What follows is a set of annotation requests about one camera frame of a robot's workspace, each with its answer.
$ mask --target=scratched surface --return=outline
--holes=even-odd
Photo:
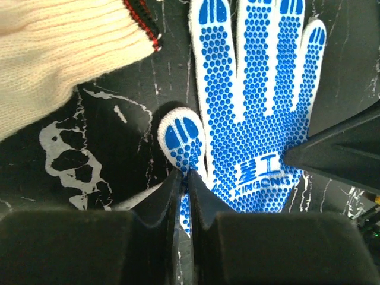
[[[306,16],[322,19],[328,33],[312,135],[380,98],[380,17],[376,1],[306,4]],[[148,6],[163,32],[160,53],[78,86],[63,108],[2,142],[0,213],[41,207],[110,210],[168,175],[170,163],[156,141],[158,122],[175,106],[198,109],[189,5],[184,0],[150,0]],[[361,189],[305,173],[284,211],[335,211],[355,217],[372,206],[362,194]],[[179,284],[190,284],[189,243],[182,232]]]

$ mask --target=red stitching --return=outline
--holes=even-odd
[[[157,52],[159,51],[159,48],[160,48],[160,45],[159,45],[159,41],[157,40],[157,38],[155,37],[155,35],[153,34],[153,32],[149,29],[149,27],[143,22],[143,20],[140,18],[140,16],[133,10],[133,7],[131,6],[131,4],[129,3],[129,0],[123,0],[124,1],[124,4],[126,5],[126,7],[128,8],[132,18],[138,22],[140,24],[140,27],[142,29],[144,29],[147,34],[148,34],[148,37],[150,38],[151,41],[153,41],[153,47],[154,47],[154,50]]]

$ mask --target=knit fabric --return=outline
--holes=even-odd
[[[0,141],[161,49],[142,0],[1,0]]]

